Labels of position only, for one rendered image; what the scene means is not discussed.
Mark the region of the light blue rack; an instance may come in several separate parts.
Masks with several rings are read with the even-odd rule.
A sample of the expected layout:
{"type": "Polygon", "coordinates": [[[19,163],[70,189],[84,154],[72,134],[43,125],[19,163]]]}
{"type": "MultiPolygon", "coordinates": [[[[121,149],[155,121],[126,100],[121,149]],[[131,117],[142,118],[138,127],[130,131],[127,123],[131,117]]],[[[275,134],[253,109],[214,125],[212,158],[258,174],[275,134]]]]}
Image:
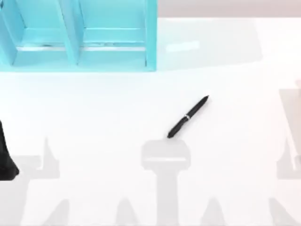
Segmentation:
{"type": "Polygon", "coordinates": [[[0,72],[157,68],[158,0],[0,0],[0,72]]]}

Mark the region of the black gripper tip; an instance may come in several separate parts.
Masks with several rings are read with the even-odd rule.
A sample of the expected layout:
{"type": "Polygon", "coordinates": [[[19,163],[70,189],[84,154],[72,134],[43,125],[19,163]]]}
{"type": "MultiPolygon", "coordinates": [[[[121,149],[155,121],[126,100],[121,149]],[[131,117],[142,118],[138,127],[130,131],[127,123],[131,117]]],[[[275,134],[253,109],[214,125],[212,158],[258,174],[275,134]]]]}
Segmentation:
{"type": "Polygon", "coordinates": [[[11,158],[0,121],[0,181],[12,181],[19,175],[19,168],[11,158]]]}

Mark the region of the black pen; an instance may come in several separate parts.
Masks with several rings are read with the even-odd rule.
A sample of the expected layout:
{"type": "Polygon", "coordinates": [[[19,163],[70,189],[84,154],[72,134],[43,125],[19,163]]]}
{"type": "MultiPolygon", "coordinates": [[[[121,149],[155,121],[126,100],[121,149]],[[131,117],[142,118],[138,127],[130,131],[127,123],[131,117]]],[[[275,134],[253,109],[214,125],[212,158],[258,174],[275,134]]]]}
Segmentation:
{"type": "Polygon", "coordinates": [[[208,101],[209,95],[204,96],[199,100],[168,132],[167,138],[173,138],[184,126],[185,123],[191,120],[191,118],[202,108],[202,106],[208,101]]]}

